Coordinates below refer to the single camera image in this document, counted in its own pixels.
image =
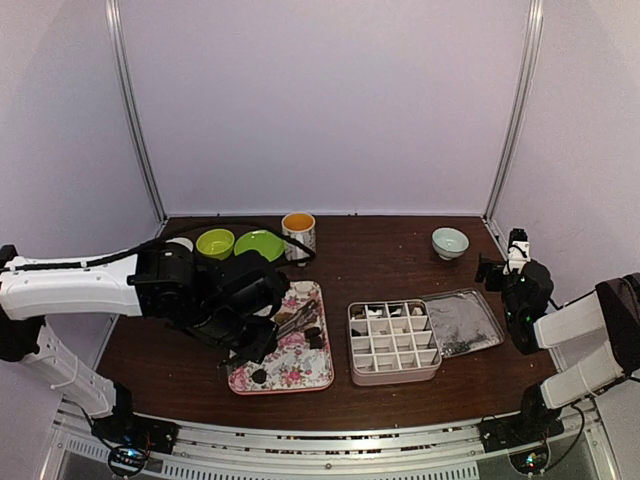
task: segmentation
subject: green bowl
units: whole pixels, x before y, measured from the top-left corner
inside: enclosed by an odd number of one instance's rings
[[[257,250],[260,255],[273,262],[284,252],[284,240],[267,230],[245,233],[236,242],[233,253],[240,255],[248,250]]]
[[[205,257],[224,260],[231,255],[235,238],[229,230],[216,228],[200,235],[196,248]]]

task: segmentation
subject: white bowl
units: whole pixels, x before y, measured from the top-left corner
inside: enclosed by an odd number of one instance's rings
[[[440,258],[453,260],[469,248],[469,239],[455,228],[439,228],[431,235],[431,243]]]

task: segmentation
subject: white panel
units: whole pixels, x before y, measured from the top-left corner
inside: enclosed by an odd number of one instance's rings
[[[527,0],[136,0],[122,16],[172,214],[479,213]]]
[[[103,0],[0,2],[0,245],[97,255],[156,228],[125,122]],[[105,315],[57,318],[91,361]],[[59,396],[0,364],[0,477],[33,479]]]
[[[527,229],[557,302],[640,269],[639,31],[636,0],[545,3],[533,91],[497,221],[503,232]],[[588,343],[573,342],[565,356],[583,356]],[[598,402],[627,480],[640,470],[638,394],[624,385]]]

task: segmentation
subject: wooden table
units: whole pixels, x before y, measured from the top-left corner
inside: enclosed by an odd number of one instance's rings
[[[199,219],[173,219],[168,230]],[[275,228],[279,218],[253,218]],[[445,262],[431,247],[441,226],[471,242]],[[196,238],[200,231],[188,235]],[[478,254],[499,258],[479,218],[320,217],[318,258],[291,280],[313,279],[323,289],[335,381],[322,392],[241,397],[222,370],[226,356],[165,328],[160,320],[121,318],[99,372],[126,385],[138,412],[218,425],[294,430],[410,427],[518,410],[524,389],[555,373],[549,355],[523,356],[507,339],[488,350],[445,360],[429,382],[358,387],[351,381],[345,322],[355,301],[404,299],[475,286]],[[504,322],[500,296],[484,293]]]

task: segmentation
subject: mug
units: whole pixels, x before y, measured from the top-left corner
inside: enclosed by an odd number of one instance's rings
[[[286,215],[282,219],[282,233],[316,251],[316,219],[310,213],[293,212]],[[301,248],[290,243],[286,244],[284,254],[287,260],[299,260],[308,256]]]

